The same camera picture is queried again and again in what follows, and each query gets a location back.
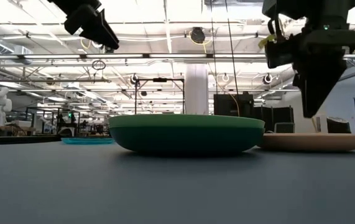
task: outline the black monitor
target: black monitor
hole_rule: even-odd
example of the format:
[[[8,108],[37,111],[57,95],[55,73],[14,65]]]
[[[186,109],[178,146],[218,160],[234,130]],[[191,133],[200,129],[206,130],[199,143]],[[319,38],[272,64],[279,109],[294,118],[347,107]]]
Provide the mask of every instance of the black monitor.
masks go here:
[[[239,116],[253,118],[254,117],[254,100],[253,95],[240,94],[233,95],[239,105]],[[213,95],[214,99],[214,115],[238,116],[237,103],[231,95]]]

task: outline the exposed ceiling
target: exposed ceiling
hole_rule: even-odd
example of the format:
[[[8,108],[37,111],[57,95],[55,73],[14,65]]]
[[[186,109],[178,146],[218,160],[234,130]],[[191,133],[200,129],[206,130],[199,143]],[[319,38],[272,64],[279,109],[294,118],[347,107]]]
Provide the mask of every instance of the exposed ceiling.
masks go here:
[[[106,20],[120,39],[118,54],[134,53],[164,53],[164,54],[258,54],[262,50],[257,44],[267,35],[268,19],[261,13],[261,2],[252,1],[245,4],[228,5],[226,13],[225,4],[215,1],[213,13],[209,8],[209,1],[203,0],[102,0],[105,8]],[[24,46],[33,54],[102,54],[103,50],[97,48],[95,43],[81,39],[78,35],[70,35],[63,28],[64,13],[47,0],[0,0],[0,42],[15,47]],[[282,16],[282,23],[286,34],[300,32],[305,20],[291,21]],[[349,12],[348,22],[350,28],[355,29],[355,8]],[[205,45],[195,44],[190,39],[193,27],[202,27],[207,39]],[[133,74],[139,78],[183,78],[186,64],[192,60],[150,60],[150,59],[107,59],[104,70],[96,72],[92,69],[94,60],[33,60],[24,65],[12,60],[0,60],[0,78],[18,79],[29,76],[33,80],[54,78],[55,85],[46,83],[21,83],[20,89],[43,88],[62,89],[58,79],[107,79],[110,82],[81,82],[79,88],[128,90],[134,88],[130,79]],[[217,81],[225,89],[234,89],[234,73],[237,75],[239,89],[270,88],[264,86],[262,78],[271,74],[274,79],[272,85],[286,85],[289,83],[293,71],[290,66],[268,69],[261,60],[237,60],[235,70],[231,61],[198,60],[196,63],[207,63],[210,75],[210,89],[216,88],[214,71],[217,70]],[[169,99],[168,108],[179,110],[182,93],[179,83],[152,83],[148,82],[142,89],[168,89],[173,91],[149,91],[147,96],[140,96],[140,102],[151,104],[145,99]],[[49,96],[50,93],[37,92],[40,96]],[[121,91],[97,92],[96,96],[108,103],[117,103],[120,108],[127,104],[126,110],[131,110],[133,93]],[[83,102],[83,98],[72,92],[58,94],[57,97],[69,96],[74,103]],[[157,111],[153,106],[142,108],[144,111]]]

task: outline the gray table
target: gray table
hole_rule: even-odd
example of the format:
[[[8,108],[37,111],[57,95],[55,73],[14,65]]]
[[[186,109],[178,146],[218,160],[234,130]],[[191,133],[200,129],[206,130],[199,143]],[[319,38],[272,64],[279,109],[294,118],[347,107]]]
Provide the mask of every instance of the gray table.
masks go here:
[[[355,223],[355,152],[166,159],[0,146],[1,223]]]

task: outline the blue plate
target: blue plate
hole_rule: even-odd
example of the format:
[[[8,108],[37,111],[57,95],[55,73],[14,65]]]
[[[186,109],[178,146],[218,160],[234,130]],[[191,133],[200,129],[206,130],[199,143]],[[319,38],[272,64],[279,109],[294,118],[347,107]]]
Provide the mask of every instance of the blue plate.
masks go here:
[[[114,140],[111,138],[61,138],[65,144],[79,144],[79,145],[94,145],[94,144],[113,144]]]

